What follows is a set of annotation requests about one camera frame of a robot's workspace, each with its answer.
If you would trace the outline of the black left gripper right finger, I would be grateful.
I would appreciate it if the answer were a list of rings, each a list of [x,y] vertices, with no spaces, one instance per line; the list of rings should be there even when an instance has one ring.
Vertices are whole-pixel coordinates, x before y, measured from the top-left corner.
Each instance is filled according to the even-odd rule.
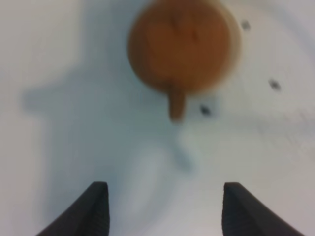
[[[301,236],[237,182],[224,184],[222,208],[224,236]]]

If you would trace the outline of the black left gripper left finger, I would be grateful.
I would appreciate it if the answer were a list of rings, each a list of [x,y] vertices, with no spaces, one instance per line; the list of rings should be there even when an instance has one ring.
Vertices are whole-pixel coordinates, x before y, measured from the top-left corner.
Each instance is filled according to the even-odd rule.
[[[39,236],[107,236],[110,230],[106,182],[93,182],[83,194]]]

